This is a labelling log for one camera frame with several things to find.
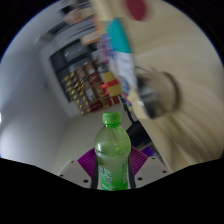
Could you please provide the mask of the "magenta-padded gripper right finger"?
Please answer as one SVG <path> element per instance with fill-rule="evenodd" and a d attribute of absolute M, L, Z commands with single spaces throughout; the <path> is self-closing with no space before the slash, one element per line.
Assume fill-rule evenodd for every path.
<path fill-rule="evenodd" d="M 170 174 L 167 167 L 156 157 L 148 157 L 136 148 L 131 148 L 128 165 L 129 188 L 146 186 Z"/>

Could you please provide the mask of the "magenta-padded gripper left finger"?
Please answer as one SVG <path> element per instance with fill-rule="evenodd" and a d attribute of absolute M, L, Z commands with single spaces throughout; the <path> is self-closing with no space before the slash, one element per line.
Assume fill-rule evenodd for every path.
<path fill-rule="evenodd" d="M 58 176 L 80 187 L 96 189 L 98 187 L 98 170 L 95 151 L 90 149 L 78 160 L 68 161 L 59 171 Z"/>

